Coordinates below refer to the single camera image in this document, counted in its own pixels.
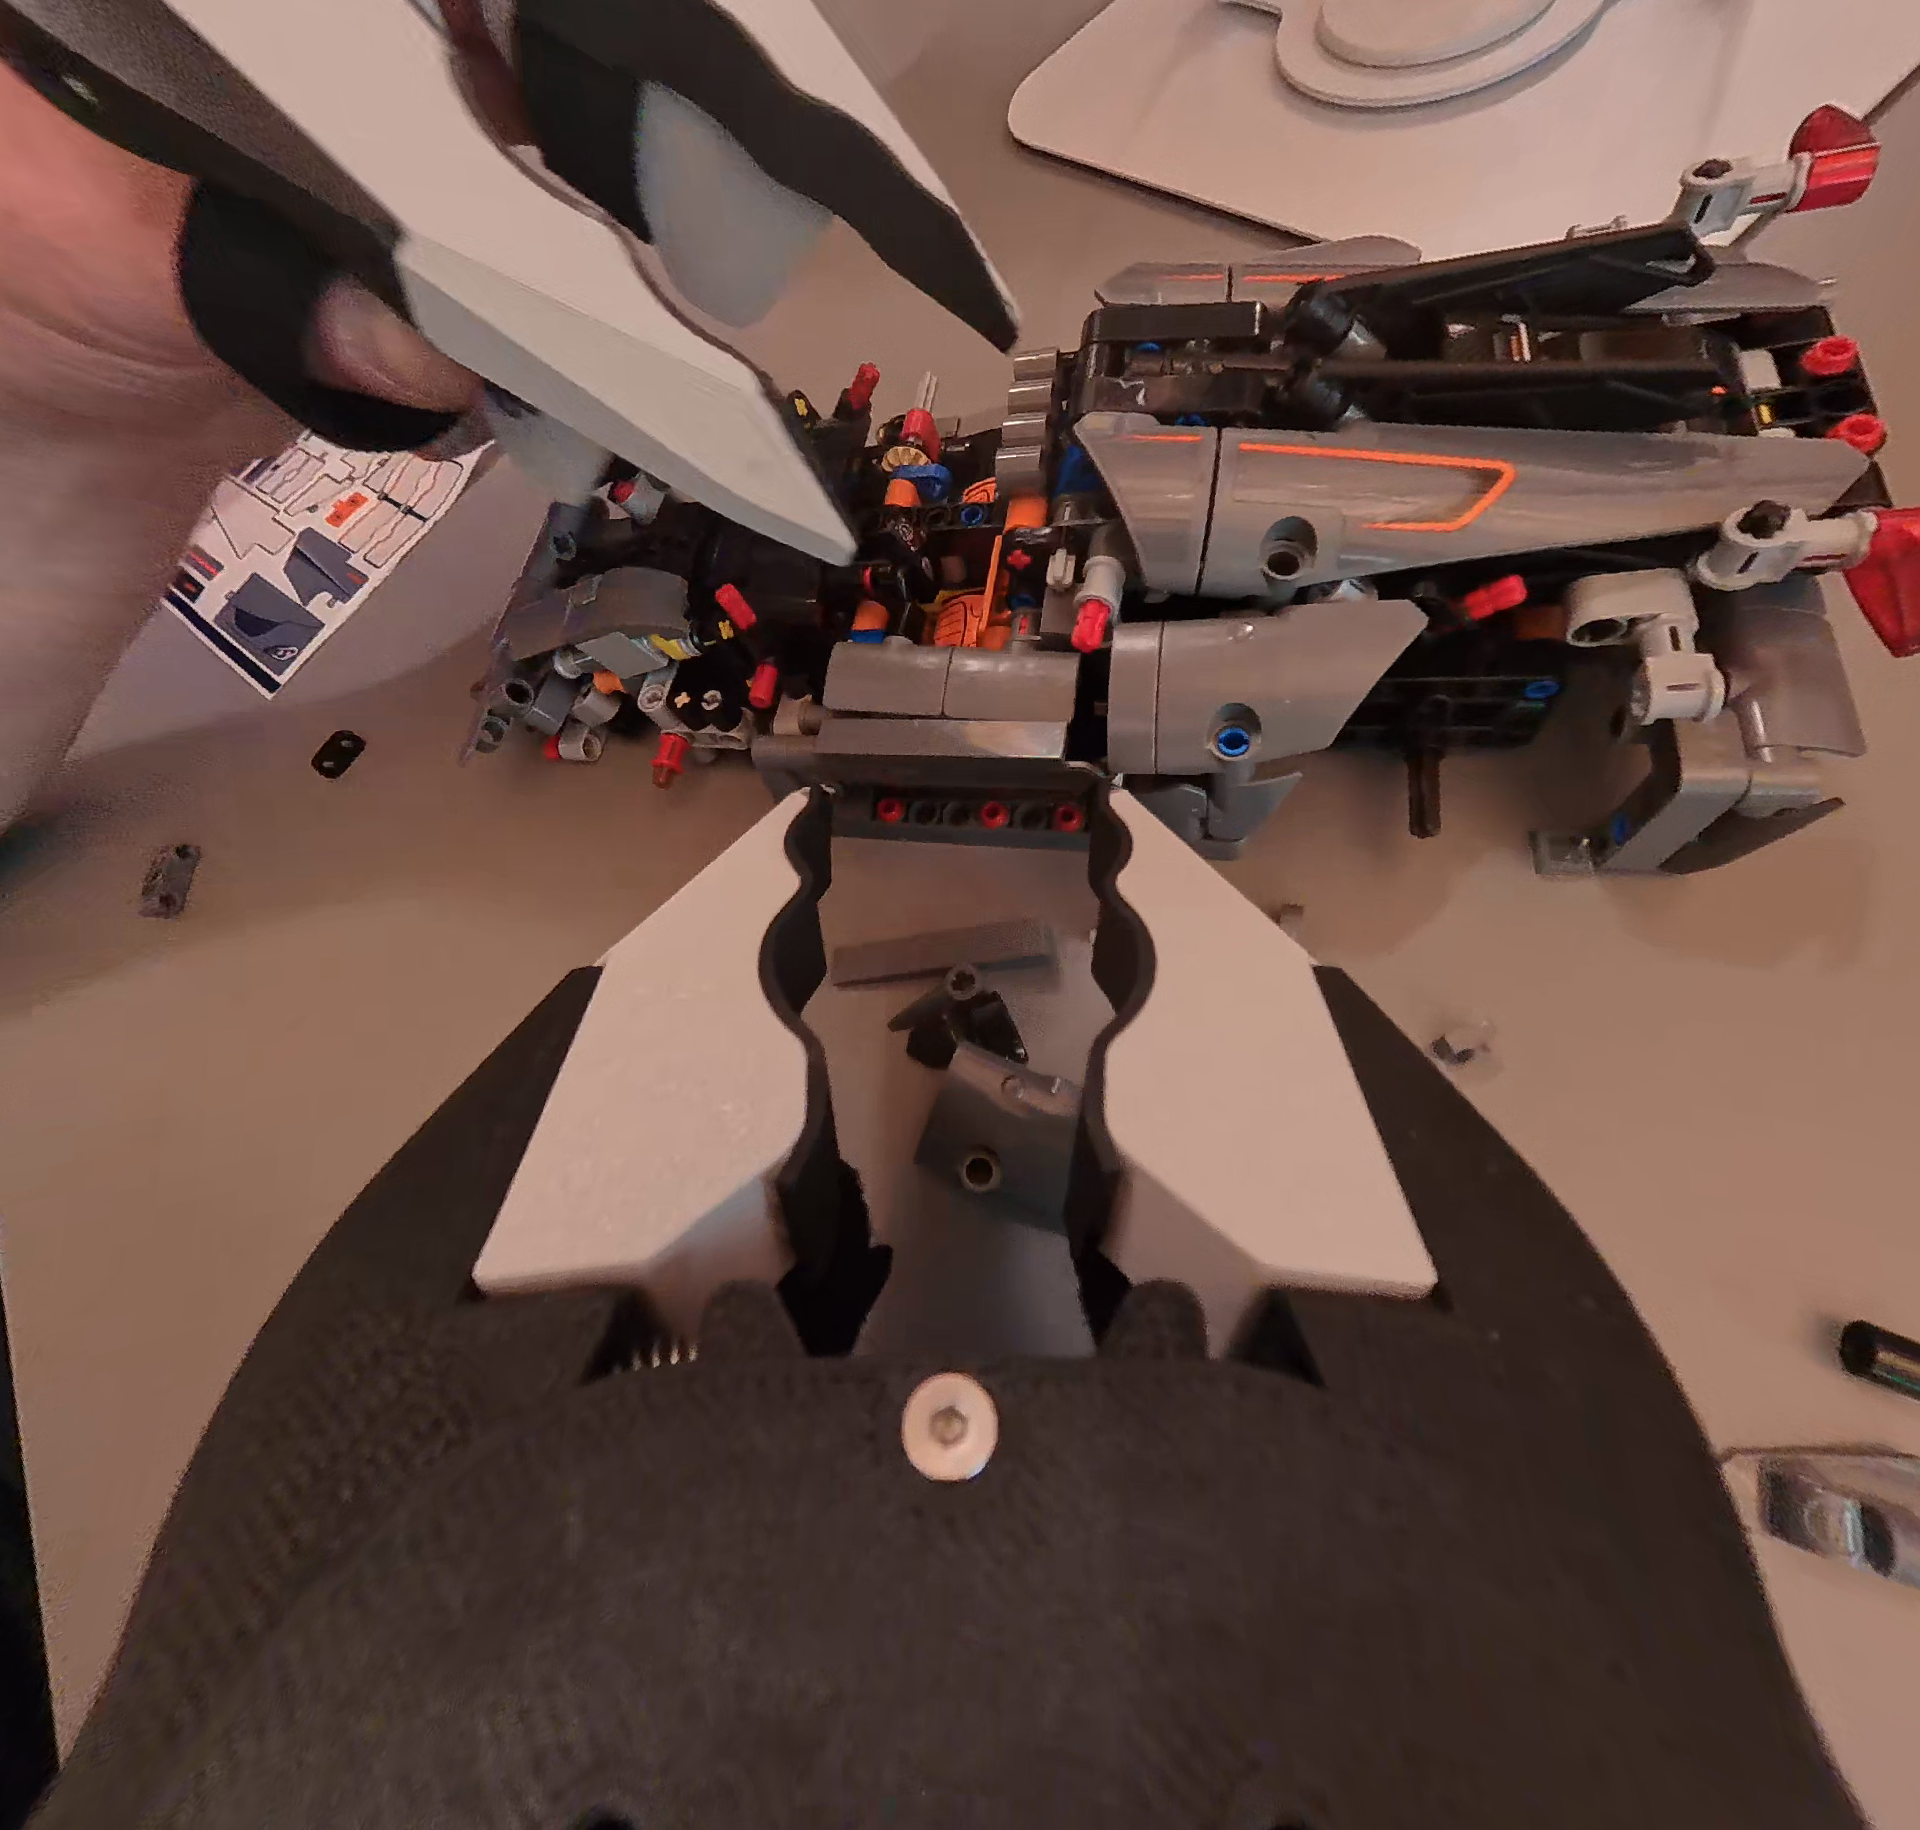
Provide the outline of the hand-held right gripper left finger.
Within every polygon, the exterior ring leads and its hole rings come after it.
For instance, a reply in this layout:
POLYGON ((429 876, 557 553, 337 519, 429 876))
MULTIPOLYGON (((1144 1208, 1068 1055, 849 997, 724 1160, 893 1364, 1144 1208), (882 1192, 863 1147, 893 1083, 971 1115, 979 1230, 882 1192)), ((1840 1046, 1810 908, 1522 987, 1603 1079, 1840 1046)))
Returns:
POLYGON ((833 1112, 804 1010, 830 875, 828 795, 790 793, 602 956, 480 1289, 707 1298, 825 1274, 833 1112))

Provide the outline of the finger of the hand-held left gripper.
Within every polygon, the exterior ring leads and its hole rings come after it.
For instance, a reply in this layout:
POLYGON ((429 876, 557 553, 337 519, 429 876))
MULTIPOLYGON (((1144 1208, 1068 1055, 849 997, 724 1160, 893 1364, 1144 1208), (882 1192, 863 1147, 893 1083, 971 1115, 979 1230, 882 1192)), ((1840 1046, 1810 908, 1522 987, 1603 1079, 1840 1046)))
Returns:
POLYGON ((671 92, 772 182, 858 234, 998 351, 1020 311, 965 214, 814 0, 511 0, 526 120, 546 167, 640 243, 640 98, 671 92))
POLYGON ((856 540, 751 360, 482 122, 417 0, 161 0, 396 225, 423 337, 546 419, 814 559, 856 540))

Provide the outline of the dark grey curved lego panel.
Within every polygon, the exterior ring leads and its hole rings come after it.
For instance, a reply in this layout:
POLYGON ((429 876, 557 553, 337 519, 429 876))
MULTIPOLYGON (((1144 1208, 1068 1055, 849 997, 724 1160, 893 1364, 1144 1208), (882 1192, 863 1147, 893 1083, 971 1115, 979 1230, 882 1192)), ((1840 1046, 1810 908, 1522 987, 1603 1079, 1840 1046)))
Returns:
POLYGON ((916 1145, 916 1163, 973 1207, 1052 1235, 1081 1130, 1081 1087, 961 1043, 916 1145))

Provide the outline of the person's left forearm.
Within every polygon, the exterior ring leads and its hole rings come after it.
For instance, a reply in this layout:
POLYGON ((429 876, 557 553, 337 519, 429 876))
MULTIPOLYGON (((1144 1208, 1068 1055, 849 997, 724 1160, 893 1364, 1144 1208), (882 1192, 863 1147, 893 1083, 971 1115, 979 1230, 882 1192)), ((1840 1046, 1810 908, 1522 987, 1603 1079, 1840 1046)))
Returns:
POLYGON ((4 517, 4 829, 28 815, 157 614, 208 494, 55 494, 4 517))

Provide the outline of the person's left hand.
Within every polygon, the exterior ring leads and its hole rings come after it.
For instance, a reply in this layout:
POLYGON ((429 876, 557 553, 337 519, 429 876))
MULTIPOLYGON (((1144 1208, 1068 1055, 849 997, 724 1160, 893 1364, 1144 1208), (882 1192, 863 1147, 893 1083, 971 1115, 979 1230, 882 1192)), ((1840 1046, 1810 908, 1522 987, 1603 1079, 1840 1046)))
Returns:
POLYGON ((4 538, 165 561, 217 479, 294 435, 181 293, 189 182, 2 70, 4 538))

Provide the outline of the grey flat lego tile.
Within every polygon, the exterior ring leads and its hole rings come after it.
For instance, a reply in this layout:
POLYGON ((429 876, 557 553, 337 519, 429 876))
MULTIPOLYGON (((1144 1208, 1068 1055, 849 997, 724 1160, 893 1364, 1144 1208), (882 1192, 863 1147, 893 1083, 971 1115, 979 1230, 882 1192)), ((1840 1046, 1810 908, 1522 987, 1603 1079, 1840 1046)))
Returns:
POLYGON ((838 945, 828 954, 836 987, 870 987, 942 977, 968 967, 979 974, 1042 970, 1058 964, 1058 936, 1037 918, 911 929, 838 945))

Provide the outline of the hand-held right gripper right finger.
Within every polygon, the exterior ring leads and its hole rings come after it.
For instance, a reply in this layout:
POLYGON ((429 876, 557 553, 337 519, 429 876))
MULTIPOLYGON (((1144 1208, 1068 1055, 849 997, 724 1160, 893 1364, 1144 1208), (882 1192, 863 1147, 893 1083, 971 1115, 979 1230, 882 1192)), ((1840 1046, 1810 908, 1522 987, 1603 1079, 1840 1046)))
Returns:
POLYGON ((1313 957, 1128 788, 1090 805, 1089 885, 1110 1004, 1069 1163, 1089 1328, 1149 1284, 1205 1333, 1256 1333, 1293 1289, 1438 1289, 1313 957))

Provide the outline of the white book stand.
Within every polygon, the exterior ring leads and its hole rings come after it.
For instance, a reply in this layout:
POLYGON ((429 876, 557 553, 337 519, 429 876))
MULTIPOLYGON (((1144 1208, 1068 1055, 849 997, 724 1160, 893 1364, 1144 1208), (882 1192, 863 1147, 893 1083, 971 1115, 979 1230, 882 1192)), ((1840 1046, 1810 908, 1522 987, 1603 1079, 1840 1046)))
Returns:
POLYGON ((1015 90, 1022 146, 1428 257, 1676 213, 1728 243, 1873 185, 1916 0, 1115 0, 1015 90))

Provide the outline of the black angled lego piece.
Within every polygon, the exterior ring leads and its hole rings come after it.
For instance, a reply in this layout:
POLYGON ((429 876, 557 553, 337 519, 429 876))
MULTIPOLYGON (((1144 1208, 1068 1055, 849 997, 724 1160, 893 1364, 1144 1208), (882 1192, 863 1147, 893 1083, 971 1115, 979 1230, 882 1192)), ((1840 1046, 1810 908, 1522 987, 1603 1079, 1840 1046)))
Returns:
POLYGON ((949 969, 919 1000, 905 1004, 887 1029, 907 1038, 908 1058, 926 1070, 946 1072, 961 1048, 1026 1064, 1020 1027, 973 964, 949 969))

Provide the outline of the grey black lego car model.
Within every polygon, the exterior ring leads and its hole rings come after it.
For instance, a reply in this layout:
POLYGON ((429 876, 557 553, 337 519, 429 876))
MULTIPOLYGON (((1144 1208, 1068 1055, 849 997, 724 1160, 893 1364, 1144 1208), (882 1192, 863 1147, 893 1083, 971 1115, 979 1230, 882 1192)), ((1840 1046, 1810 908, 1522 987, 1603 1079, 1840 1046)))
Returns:
POLYGON ((1830 285, 1676 213, 1485 254, 1386 236, 1135 264, 996 423, 789 411, 856 532, 830 566, 621 459, 541 527, 463 759, 654 739, 853 836, 1075 846, 1096 787, 1238 858, 1330 749, 1442 763, 1561 715, 1645 763, 1596 875, 1686 876, 1842 808, 1865 754, 1821 593, 1916 656, 1916 507, 1830 285))

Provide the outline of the lego sticker sheet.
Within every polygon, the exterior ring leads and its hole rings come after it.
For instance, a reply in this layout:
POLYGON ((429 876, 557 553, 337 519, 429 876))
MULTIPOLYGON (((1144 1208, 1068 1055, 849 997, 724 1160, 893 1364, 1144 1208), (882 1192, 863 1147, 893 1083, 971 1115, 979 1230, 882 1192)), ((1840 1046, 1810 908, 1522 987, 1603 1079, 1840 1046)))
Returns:
POLYGON ((163 607, 262 697, 283 689, 493 459, 348 450, 307 431, 217 485, 163 607))

